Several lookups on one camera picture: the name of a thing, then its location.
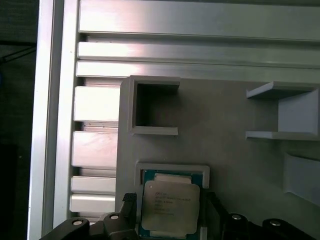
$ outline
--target metal screw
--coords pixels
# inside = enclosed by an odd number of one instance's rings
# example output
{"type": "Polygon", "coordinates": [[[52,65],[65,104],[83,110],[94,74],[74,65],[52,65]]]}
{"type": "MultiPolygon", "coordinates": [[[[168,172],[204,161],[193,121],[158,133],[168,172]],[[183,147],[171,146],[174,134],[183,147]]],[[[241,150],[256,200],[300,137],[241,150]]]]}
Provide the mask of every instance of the metal screw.
{"type": "Polygon", "coordinates": [[[234,220],[240,220],[240,219],[241,219],[241,216],[238,215],[238,214],[235,214],[235,215],[232,215],[232,218],[233,218],[234,220]]]}
{"type": "Polygon", "coordinates": [[[279,227],[279,226],[281,225],[281,223],[278,222],[278,221],[276,221],[276,220],[271,220],[271,221],[270,221],[270,224],[271,224],[272,226],[275,226],[275,227],[279,227]]]}
{"type": "Polygon", "coordinates": [[[80,220],[79,221],[74,221],[72,224],[77,226],[77,225],[82,224],[82,221],[80,221],[80,220]]]}

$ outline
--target gray 3d-printed tray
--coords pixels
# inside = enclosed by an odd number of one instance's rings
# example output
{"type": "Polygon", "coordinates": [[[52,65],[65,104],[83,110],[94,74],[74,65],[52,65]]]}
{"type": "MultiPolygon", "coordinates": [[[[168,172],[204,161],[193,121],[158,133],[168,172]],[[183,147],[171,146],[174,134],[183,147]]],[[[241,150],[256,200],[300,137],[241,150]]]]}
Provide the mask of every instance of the gray 3d-printed tray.
{"type": "Polygon", "coordinates": [[[229,212],[261,224],[280,218],[320,239],[320,207],[284,193],[285,153],[320,156],[318,141],[246,139],[247,131],[278,131],[278,99],[247,99],[257,82],[180,79],[176,94],[148,102],[148,127],[177,127],[178,135],[128,130],[130,81],[120,90],[116,210],[135,186],[136,163],[208,165],[210,189],[229,212]]]}

